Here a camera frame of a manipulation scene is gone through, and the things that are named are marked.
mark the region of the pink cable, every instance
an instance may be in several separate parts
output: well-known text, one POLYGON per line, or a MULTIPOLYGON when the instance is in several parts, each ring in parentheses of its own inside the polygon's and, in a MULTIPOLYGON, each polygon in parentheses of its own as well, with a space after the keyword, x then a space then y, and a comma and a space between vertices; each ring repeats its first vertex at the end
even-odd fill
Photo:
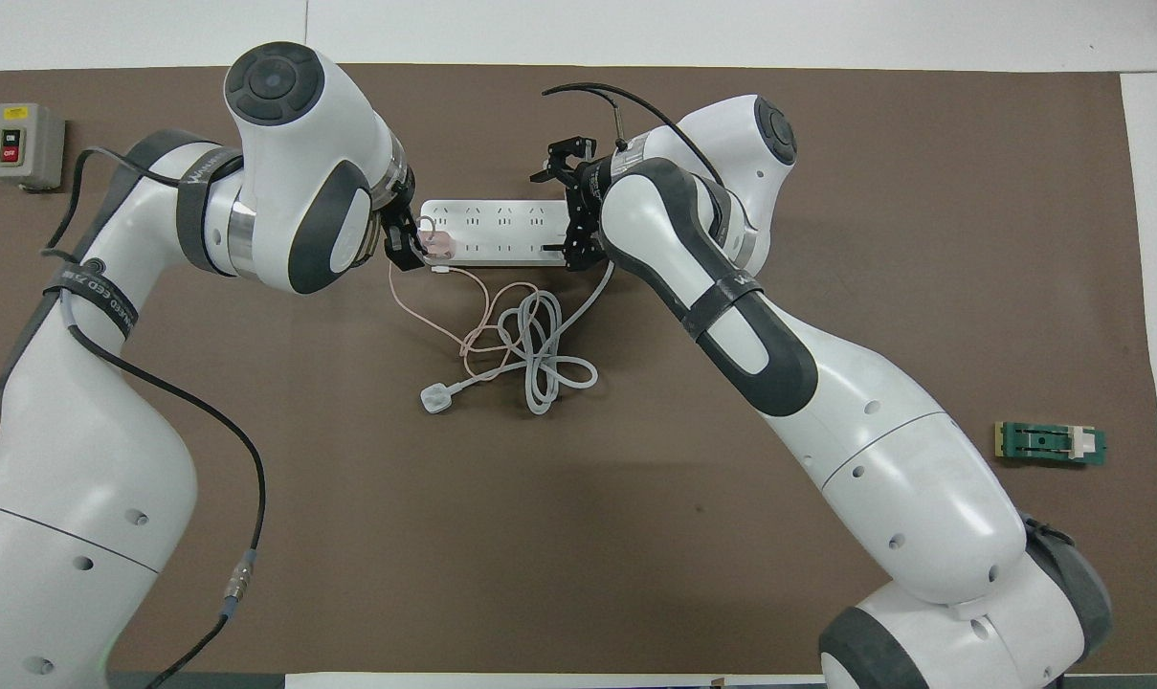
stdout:
MULTIPOLYGON (((472 378, 474 379, 481 380, 482 383, 487 383, 487 380, 495 379, 498 378, 499 375, 501 375, 500 370, 502 370, 502 368, 506 365, 506 362, 509 361, 509 354, 511 354, 511 347, 517 346, 525 335, 525 333, 519 332, 517 334, 517 340, 514 340, 511 344, 499 344, 495 347, 473 347, 474 342, 479 339, 479 336, 484 331, 498 331, 498 326, 489 325, 489 317, 492 317, 492 313, 494 313, 494 308, 495 305, 498 305, 498 301, 501 299, 502 294, 509 291, 509 289, 513 289, 514 287, 524 287, 526 289, 530 289, 531 294, 539 294, 540 289, 538 287, 535 287, 535 284, 531 284, 530 282, 513 282, 507 284, 507 287, 502 287, 501 289, 499 289, 498 294, 495 294, 492 297, 492 299, 489 299, 489 288, 485 287, 485 283, 479 277, 477 277, 477 275, 470 274, 470 272, 465 269, 459 269, 459 267, 452 267, 452 266, 447 272, 458 272, 458 274, 467 275, 467 277, 472 279, 474 283, 479 284, 480 291, 484 294, 485 309, 484 313, 481 314, 480 323, 478 323, 477 326, 474 326, 471 331, 469 331, 465 336, 462 336, 462 339, 460 336, 456 336, 455 333, 448 331, 447 328, 439 326, 436 323, 430 321, 430 319, 422 317, 422 314, 418 314, 417 311, 408 309, 407 305, 404 304, 403 299, 399 298, 399 292, 396 291, 395 264, 391 262, 386 264, 386 283, 390 284, 390 295, 396 299, 396 303, 399 304, 399 309, 406 310, 407 313, 411 314, 413 318, 419 319, 419 321, 425 323, 425 325, 433 327, 434 331, 441 332, 442 335, 447 335, 452 341, 455 341, 456 344, 459 346, 459 357, 463 358, 463 368, 467 371, 467 375, 472 376, 472 378), (491 368, 491 370, 482 372, 477 372, 472 370, 472 363, 467 361, 470 354, 498 353, 498 350, 504 350, 500 364, 498 364, 494 368, 491 368), (489 378, 484 378, 484 375, 487 375, 487 372, 491 371, 495 371, 494 375, 491 375, 489 378)), ((539 299, 535 299, 531 303, 530 319, 535 319, 535 311, 536 309, 539 308, 539 305, 540 305, 539 299)))

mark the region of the circular joint cap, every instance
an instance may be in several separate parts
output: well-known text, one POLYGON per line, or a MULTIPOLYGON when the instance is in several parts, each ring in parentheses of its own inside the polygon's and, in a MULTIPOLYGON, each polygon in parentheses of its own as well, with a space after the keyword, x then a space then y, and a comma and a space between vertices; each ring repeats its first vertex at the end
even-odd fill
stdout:
POLYGON ((791 123, 787 121, 781 110, 764 97, 757 98, 756 111, 757 129, 761 132, 761 140, 765 140, 766 146, 781 163, 794 165, 797 147, 791 123))
POLYGON ((253 47, 224 75, 224 101, 245 121, 290 123, 314 109, 324 92, 324 66, 315 51, 296 43, 253 47))

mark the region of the black strap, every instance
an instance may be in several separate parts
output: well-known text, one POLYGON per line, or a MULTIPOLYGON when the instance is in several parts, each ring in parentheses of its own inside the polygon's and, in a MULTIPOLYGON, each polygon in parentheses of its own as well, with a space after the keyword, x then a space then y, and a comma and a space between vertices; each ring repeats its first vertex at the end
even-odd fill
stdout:
POLYGON ((233 175, 234 171, 241 170, 241 166, 242 151, 237 148, 214 148, 199 157, 179 180, 179 201, 175 210, 179 247, 183 247, 187 260, 198 269, 228 275, 207 255, 202 221, 207 214, 207 193, 212 183, 233 175))
POLYGON ((101 309, 119 327, 124 339, 131 335, 131 328, 135 327, 135 320, 140 318, 135 305, 132 304, 126 294, 123 294, 121 289, 110 280, 102 277, 102 274, 91 266, 64 264, 43 289, 43 294, 60 291, 60 289, 67 289, 67 291, 83 297, 101 309))
POLYGON ((709 331, 714 321, 727 313, 727 310, 731 309, 737 299, 750 291, 761 291, 761 284, 758 284, 747 271, 728 272, 722 277, 714 280, 714 284, 693 302, 679 324, 684 326, 684 332, 687 332, 688 336, 697 340, 701 333, 709 331))

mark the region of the white power strip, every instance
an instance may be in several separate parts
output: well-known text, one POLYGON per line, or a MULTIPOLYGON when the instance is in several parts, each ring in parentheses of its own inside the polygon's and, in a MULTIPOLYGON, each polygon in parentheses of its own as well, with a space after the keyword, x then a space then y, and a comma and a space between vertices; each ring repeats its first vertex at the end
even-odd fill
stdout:
POLYGON ((425 201, 420 238, 430 266, 563 266, 566 227, 565 201, 425 201))

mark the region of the cable connector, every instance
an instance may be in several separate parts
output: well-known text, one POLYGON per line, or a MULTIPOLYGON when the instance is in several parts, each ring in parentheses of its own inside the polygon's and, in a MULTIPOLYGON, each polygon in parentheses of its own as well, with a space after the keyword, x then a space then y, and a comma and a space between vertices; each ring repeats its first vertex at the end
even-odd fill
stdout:
POLYGON ((237 560, 233 575, 229 575, 229 584, 224 585, 224 605, 220 608, 220 614, 234 616, 237 603, 246 594, 246 586, 251 585, 251 576, 255 575, 255 550, 246 550, 242 554, 242 560, 237 560))

